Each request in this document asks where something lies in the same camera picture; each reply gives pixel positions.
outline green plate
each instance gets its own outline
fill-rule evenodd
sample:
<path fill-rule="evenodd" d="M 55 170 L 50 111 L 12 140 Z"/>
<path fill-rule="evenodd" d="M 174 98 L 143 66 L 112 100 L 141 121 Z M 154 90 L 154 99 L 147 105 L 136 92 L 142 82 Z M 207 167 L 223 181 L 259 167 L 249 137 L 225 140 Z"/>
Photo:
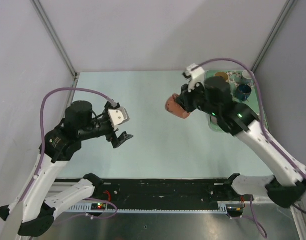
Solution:
<path fill-rule="evenodd" d="M 242 70 L 209 70 L 205 73 L 205 79 L 213 77 L 215 73 L 217 72 L 224 72 L 224 73 L 233 73 L 230 74 L 229 76 L 229 84 L 231 87 L 231 93 L 233 96 L 233 100 L 236 102 L 239 102 L 235 97 L 233 92 L 235 91 L 238 83 L 240 82 L 240 76 L 242 73 Z M 258 116 L 259 116 L 259 107 L 258 107 L 258 100 L 257 100 L 257 89 L 256 86 L 252 86 L 252 93 L 251 95 L 248 97 L 248 99 L 243 102 L 244 104 L 248 105 Z M 213 120 L 215 119 L 214 117 L 210 116 L 208 118 L 208 125 L 210 127 L 211 130 L 218 132 L 218 133 L 223 133 L 223 131 L 212 122 L 211 118 L 213 118 Z M 266 122 L 266 117 L 264 116 L 264 124 L 265 127 L 267 128 L 267 122 Z"/>

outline orange object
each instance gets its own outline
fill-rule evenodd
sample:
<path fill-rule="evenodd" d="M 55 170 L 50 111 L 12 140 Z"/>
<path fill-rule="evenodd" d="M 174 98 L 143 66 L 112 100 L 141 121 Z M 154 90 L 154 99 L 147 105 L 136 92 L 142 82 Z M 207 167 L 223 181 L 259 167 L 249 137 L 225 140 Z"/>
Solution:
<path fill-rule="evenodd" d="M 168 98 L 165 104 L 165 110 L 181 119 L 185 119 L 190 115 L 190 113 L 185 112 L 181 106 L 175 103 L 175 98 L 177 97 L 178 95 L 174 93 L 171 97 Z"/>
<path fill-rule="evenodd" d="M 103 192 L 104 194 L 107 194 L 108 195 L 108 200 L 107 201 L 111 201 L 111 194 L 106 190 Z"/>
<path fill-rule="evenodd" d="M 243 203 L 243 209 L 246 207 L 243 196 L 241 196 L 241 203 Z"/>

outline metal plate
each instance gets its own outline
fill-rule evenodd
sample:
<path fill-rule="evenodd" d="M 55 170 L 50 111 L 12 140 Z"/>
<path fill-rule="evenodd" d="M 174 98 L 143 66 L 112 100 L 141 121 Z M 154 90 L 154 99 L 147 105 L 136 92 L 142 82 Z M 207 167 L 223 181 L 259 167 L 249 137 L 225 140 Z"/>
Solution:
<path fill-rule="evenodd" d="M 274 204 L 255 204 L 269 240 L 299 240 L 292 214 Z M 249 206 L 245 215 L 251 215 Z M 72 216 L 64 213 L 59 220 Z M 39 240 L 262 240 L 246 219 L 223 214 L 122 214 L 106 220 L 77 217 L 51 227 Z"/>
<path fill-rule="evenodd" d="M 91 210 L 92 203 L 80 202 L 71 206 L 67 213 L 113 213 L 115 210 Z M 123 214 L 226 214 L 226 205 L 223 203 L 218 204 L 218 210 L 138 210 L 138 209 L 119 209 L 118 213 Z"/>

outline white cup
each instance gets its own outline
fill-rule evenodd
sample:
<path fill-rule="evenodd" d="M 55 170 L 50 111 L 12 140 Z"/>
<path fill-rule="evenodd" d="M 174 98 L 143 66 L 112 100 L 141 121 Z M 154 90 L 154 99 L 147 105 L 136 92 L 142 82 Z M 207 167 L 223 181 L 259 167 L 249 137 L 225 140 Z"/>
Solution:
<path fill-rule="evenodd" d="M 254 82 L 252 77 L 248 74 L 248 72 L 246 70 L 242 71 L 242 75 L 241 75 L 241 84 L 246 84 L 250 87 L 254 86 Z"/>

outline black cable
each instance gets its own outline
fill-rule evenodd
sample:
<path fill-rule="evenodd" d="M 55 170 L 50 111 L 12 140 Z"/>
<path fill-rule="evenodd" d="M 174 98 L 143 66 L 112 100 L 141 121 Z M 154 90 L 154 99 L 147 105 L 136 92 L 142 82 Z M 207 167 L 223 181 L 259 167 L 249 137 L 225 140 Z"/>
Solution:
<path fill-rule="evenodd" d="M 94 114 L 96 120 L 98 120 L 98 116 L 96 115 L 96 113 L 92 110 L 92 113 Z"/>
<path fill-rule="evenodd" d="M 298 206 L 296 206 L 295 204 L 292 204 L 292 206 L 294 208 L 296 208 L 298 211 L 300 211 L 301 213 L 305 214 L 306 215 L 306 211 L 302 210 L 301 208 L 299 208 Z"/>
<path fill-rule="evenodd" d="M 54 129 L 59 129 L 63 125 L 64 122 L 65 122 L 65 119 L 62 118 L 62 120 L 59 122 L 59 124 Z"/>

